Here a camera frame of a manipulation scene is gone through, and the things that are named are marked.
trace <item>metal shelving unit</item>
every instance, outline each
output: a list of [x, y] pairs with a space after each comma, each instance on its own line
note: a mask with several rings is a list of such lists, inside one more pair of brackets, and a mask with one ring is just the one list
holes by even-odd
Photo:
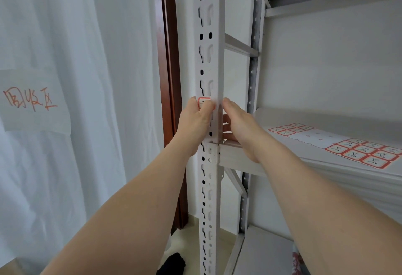
[[[253, 24], [251, 41], [246, 45], [239, 40], [225, 34], [225, 0], [193, 0], [194, 3], [194, 33], [195, 33], [195, 72], [196, 72], [196, 98], [209, 97], [216, 102], [216, 109], [213, 112], [212, 122], [202, 144], [198, 149], [198, 176], [199, 176], [199, 204], [202, 210], [202, 218], [199, 220], [200, 239], [200, 274], [215, 275], [217, 273], [217, 248], [220, 219], [220, 187], [224, 172], [233, 182], [241, 195], [239, 214], [239, 234], [234, 250], [225, 270], [225, 275], [240, 274], [236, 271], [236, 264], [241, 261], [241, 249], [247, 239], [249, 197], [248, 189], [251, 183], [252, 174], [263, 175], [262, 167], [247, 159], [241, 147], [236, 143], [223, 143], [222, 141], [222, 99], [223, 99], [223, 75], [224, 75], [224, 51], [225, 49], [235, 51], [250, 58], [249, 79], [248, 79], [248, 106], [247, 111], [256, 111], [256, 97], [258, 95], [260, 54], [263, 41], [263, 28], [265, 17], [277, 17], [292, 15], [318, 10], [333, 9], [355, 5], [358, 3], [369, 3], [378, 0], [254, 0]], [[259, 109], [259, 116], [264, 116], [264, 110]], [[335, 164], [328, 161], [312, 160], [309, 157], [305, 161], [317, 170], [324, 170], [326, 175], [339, 183], [343, 183], [349, 189], [373, 203], [378, 203], [379, 208], [387, 205], [388, 198], [378, 193], [361, 193], [358, 186], [361, 183], [376, 183], [379, 181], [375, 172], [364, 168], [353, 168], [350, 163]], [[235, 170], [241, 170], [242, 178], [238, 178]], [[344, 175], [334, 175], [334, 172], [343, 172]], [[402, 189], [402, 176], [389, 176], [389, 180], [382, 180], [383, 191], [390, 194], [399, 193]], [[402, 202], [393, 204], [392, 208], [402, 215]], [[266, 240], [276, 240], [285, 248], [289, 247], [288, 240], [266, 235]]]

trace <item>right hand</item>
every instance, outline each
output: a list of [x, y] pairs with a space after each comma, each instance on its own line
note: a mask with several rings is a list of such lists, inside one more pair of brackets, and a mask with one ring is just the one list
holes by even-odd
[[223, 126], [223, 131], [232, 131], [232, 133], [223, 133], [223, 138], [238, 141], [246, 156], [255, 163], [259, 163], [255, 154], [256, 143], [267, 133], [258, 125], [251, 114], [242, 110], [229, 98], [224, 98], [223, 107], [227, 113], [224, 115], [223, 121], [228, 123]]

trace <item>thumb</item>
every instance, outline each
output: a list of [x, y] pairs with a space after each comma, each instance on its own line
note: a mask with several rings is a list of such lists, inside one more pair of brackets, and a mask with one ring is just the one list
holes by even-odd
[[236, 115], [239, 115], [239, 111], [242, 111], [237, 103], [231, 101], [229, 98], [224, 98], [222, 104], [230, 119], [234, 118]]
[[211, 119], [211, 114], [214, 109], [215, 109], [215, 102], [213, 102], [212, 100], [206, 100], [200, 109], [201, 117], [207, 120]]

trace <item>brown door frame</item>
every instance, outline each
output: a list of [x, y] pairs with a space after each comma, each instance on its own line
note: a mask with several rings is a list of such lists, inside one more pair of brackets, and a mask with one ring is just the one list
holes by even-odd
[[[155, 12], [163, 137], [166, 146], [177, 131], [178, 120], [182, 110], [176, 0], [155, 0]], [[176, 228], [182, 229], [187, 222], [187, 182], [186, 174], [184, 173], [183, 184], [174, 215], [173, 230]]]

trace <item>left hand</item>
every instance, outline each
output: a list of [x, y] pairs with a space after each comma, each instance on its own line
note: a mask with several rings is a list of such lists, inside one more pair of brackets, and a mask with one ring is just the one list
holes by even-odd
[[206, 100], [199, 109], [197, 100], [192, 97], [181, 111], [174, 138], [183, 142], [192, 156], [197, 152], [199, 144], [207, 134], [214, 109], [215, 103], [211, 100]]

